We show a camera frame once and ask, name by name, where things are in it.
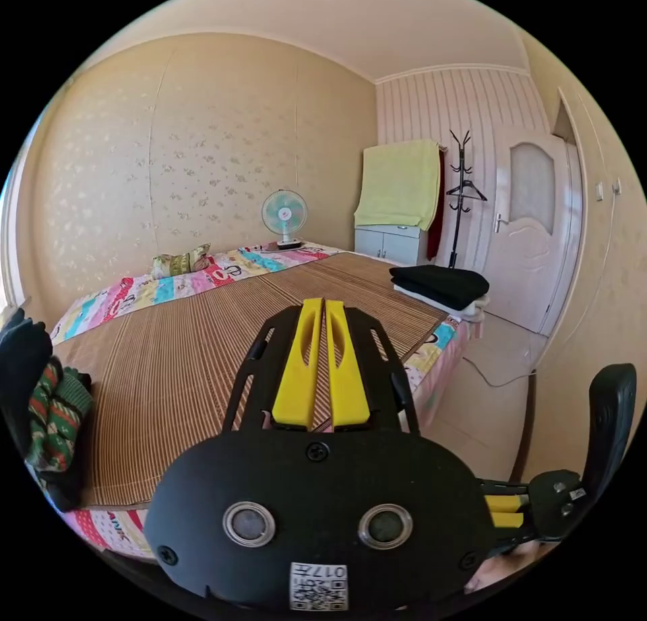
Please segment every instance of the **yellow part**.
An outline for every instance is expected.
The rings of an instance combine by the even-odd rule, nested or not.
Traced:
[[[490,511],[500,513],[515,513],[522,504],[518,495],[486,495],[485,501]]]
[[[492,522],[495,527],[506,529],[518,529],[524,523],[523,513],[501,513],[500,511],[490,511]]]
[[[276,393],[272,417],[285,426],[310,429],[315,411],[319,337],[321,335],[321,298],[303,301],[297,331],[292,341],[283,377]],[[308,363],[305,354],[310,345]]]
[[[326,300],[326,341],[332,427],[364,424],[369,419],[369,404],[350,339],[344,303],[340,300]],[[335,345],[342,357],[339,367]]]

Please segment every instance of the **white door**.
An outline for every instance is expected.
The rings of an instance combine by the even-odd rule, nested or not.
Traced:
[[[499,128],[495,141],[494,232],[483,270],[490,283],[487,311],[540,333],[569,238],[572,188],[566,144],[515,127]]]
[[[384,233],[382,257],[413,266],[418,263],[418,245],[418,240],[413,237]]]
[[[382,233],[374,230],[355,229],[355,252],[373,257],[382,256]]]

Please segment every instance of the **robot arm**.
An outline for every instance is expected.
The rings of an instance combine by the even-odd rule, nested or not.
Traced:
[[[324,314],[334,434],[310,431]],[[630,365],[593,381],[581,479],[562,470],[528,484],[479,480],[420,436],[379,321],[306,300],[262,327],[222,434],[167,469],[144,534],[176,585],[238,606],[348,614],[447,600],[486,558],[568,534],[620,461],[635,393]]]

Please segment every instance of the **black mount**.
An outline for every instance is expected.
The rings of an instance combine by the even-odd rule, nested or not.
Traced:
[[[277,426],[271,416],[267,425],[301,313],[300,306],[288,307],[251,345],[222,434],[182,453],[155,491],[144,535],[168,587],[209,599],[213,618],[221,618],[225,602],[309,618],[288,609],[294,565],[315,571],[343,566],[350,607],[335,614],[339,619],[462,599],[486,558],[528,540],[562,540],[621,461],[636,398],[633,365],[608,366],[591,383],[581,478],[559,470],[528,484],[479,480],[457,456],[419,434],[404,367],[379,321],[359,309],[344,310],[369,404],[366,424],[333,434]],[[401,430],[401,412],[412,434]],[[517,523],[495,520],[488,496],[496,495],[518,496]],[[241,502],[258,502],[274,517],[276,533],[266,544],[248,548],[228,536],[226,512]],[[358,522],[385,502],[406,509],[413,522],[401,546],[381,551],[360,542]]]

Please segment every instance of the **pillow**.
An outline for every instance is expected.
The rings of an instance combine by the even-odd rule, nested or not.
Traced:
[[[184,255],[158,255],[153,258],[151,276],[153,280],[161,280],[163,277],[173,277],[183,273],[195,273],[209,266],[207,253],[211,244],[203,244],[198,248],[185,253]]]

